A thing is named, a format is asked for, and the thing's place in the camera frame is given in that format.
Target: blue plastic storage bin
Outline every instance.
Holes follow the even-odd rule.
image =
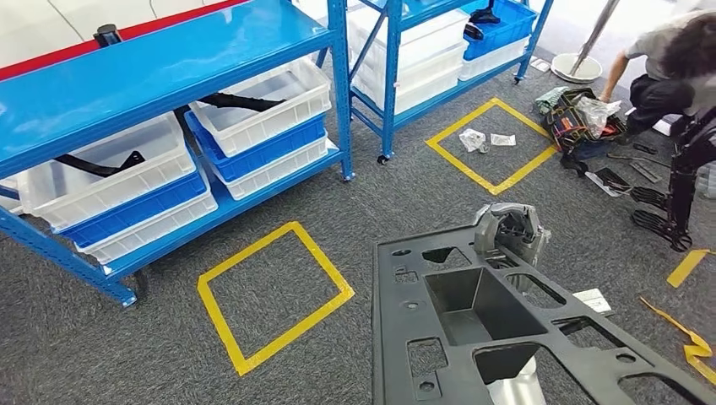
[[[194,152],[188,149],[197,163],[193,173],[56,233],[79,247],[87,247],[204,194],[207,184],[198,169],[200,165]]]
[[[486,5],[484,1],[474,2],[463,6],[462,10],[470,14]],[[532,34],[532,24],[537,18],[537,13],[524,4],[515,3],[512,0],[495,0],[492,12],[500,18],[500,24],[479,24],[478,26],[485,34],[482,40],[464,36],[465,40],[469,42],[468,50],[464,54],[466,61],[481,57]]]
[[[326,115],[321,114],[267,141],[263,141],[236,156],[227,158],[214,140],[214,137],[201,126],[193,112],[188,111],[184,116],[187,119],[189,129],[192,130],[203,153],[209,158],[209,161],[216,167],[221,177],[227,183],[247,175],[256,169],[260,169],[272,161],[318,140],[326,134],[323,128],[323,118]]]

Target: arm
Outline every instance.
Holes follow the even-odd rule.
[[[600,100],[604,101],[605,103],[609,102],[609,100],[611,99],[611,92],[614,91],[617,82],[619,82],[621,75],[624,74],[624,71],[627,69],[628,64],[629,59],[625,56],[624,51],[620,51],[616,55],[616,60],[611,65],[609,77],[606,79],[604,91],[602,91],[602,94],[599,96]]]

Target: dark hair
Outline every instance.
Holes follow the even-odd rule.
[[[689,21],[666,47],[661,65],[670,78],[716,73],[716,13]]]

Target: metal cylinder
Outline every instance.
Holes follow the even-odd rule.
[[[602,35],[602,31],[604,30],[606,23],[611,18],[611,15],[614,13],[617,4],[619,4],[619,0],[607,0],[604,9],[602,9],[602,13],[597,19],[597,23],[594,25],[592,34],[589,36],[587,41],[584,42],[584,45],[582,45],[582,50],[579,52],[577,61],[574,63],[574,66],[572,66],[572,70],[569,71],[570,76],[574,76],[574,73],[576,73],[579,67],[582,66],[584,59],[592,51],[592,47],[594,47],[594,44],[599,39],[599,36]]]

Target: tool bag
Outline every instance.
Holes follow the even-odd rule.
[[[556,105],[545,115],[542,127],[551,134],[562,151],[561,164],[582,177],[589,169],[582,159],[603,153],[609,142],[621,137],[627,126],[616,115],[607,118],[605,130],[595,136],[587,126],[584,114],[577,109],[578,98],[596,99],[590,88],[571,89],[561,94]]]

